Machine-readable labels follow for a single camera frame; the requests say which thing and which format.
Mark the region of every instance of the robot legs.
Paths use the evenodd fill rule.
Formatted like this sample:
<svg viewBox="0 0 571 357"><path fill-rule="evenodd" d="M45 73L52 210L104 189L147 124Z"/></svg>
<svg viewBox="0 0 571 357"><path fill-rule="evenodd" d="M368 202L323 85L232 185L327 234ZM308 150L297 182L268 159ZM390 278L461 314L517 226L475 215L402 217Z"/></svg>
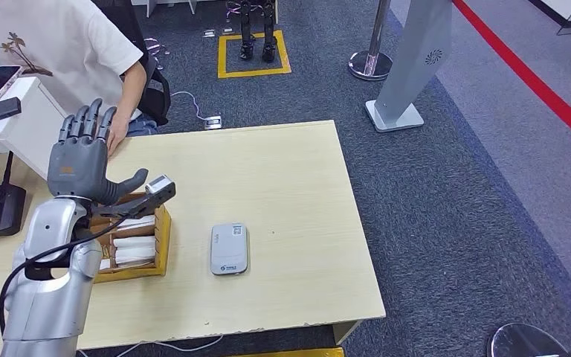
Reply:
<svg viewBox="0 0 571 357"><path fill-rule="evenodd" d="M253 58L255 37L251 34L251 2L242 0L240 3L240 15L242 17L242 50L239 57L243 60ZM274 0L263 0L264 13L264 50L262 59L265 62L274 61L274 52L277 49L277 39L274 38Z"/></svg>

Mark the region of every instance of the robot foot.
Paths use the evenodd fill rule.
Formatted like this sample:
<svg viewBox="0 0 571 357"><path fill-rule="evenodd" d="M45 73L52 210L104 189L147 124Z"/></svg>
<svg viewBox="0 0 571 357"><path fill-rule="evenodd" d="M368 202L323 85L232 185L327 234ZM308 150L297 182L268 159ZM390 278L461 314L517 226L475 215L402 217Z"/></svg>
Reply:
<svg viewBox="0 0 571 357"><path fill-rule="evenodd" d="M277 39L273 37L272 43L266 42L264 44L264 51L262 53L262 60L266 63L274 62L274 52L277 49Z"/></svg>
<svg viewBox="0 0 571 357"><path fill-rule="evenodd" d="M255 44L255 37L251 37L250 41L242 41L242 50L239 52L239 58L244 61L253 59L253 49Z"/></svg>

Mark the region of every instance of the wooden table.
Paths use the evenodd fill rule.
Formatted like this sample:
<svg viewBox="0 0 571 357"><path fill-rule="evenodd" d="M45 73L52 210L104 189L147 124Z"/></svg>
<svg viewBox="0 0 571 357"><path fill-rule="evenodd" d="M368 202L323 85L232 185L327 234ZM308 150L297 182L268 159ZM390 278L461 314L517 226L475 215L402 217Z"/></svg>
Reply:
<svg viewBox="0 0 571 357"><path fill-rule="evenodd" d="M49 195L20 166L34 208ZM385 316L332 121L127 139L109 178L140 167L176 182L167 276L95 285L79 348L324 324L341 343ZM216 277L210 229L226 222L247 225L250 265ZM22 240L0 238L0 288Z"/></svg>

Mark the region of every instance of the stanchion post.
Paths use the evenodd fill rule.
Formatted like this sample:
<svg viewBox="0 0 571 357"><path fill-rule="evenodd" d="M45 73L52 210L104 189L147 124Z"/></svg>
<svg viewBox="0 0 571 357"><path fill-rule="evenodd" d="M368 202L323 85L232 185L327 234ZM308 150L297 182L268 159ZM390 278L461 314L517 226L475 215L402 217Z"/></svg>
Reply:
<svg viewBox="0 0 571 357"><path fill-rule="evenodd" d="M380 0L378 4L369 50L356 52L349 58L349 70L357 78L385 80L388 77L393 61L386 54L380 53L380 42L389 6L390 0Z"/></svg>

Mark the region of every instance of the white power bank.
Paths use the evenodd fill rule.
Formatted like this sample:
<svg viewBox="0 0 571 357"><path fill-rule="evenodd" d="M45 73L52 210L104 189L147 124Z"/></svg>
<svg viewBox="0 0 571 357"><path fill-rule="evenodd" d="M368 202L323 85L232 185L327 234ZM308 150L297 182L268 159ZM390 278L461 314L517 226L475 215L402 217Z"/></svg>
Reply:
<svg viewBox="0 0 571 357"><path fill-rule="evenodd" d="M240 274L248 267L246 226L242 223L216 225L211 229L211 272Z"/></svg>

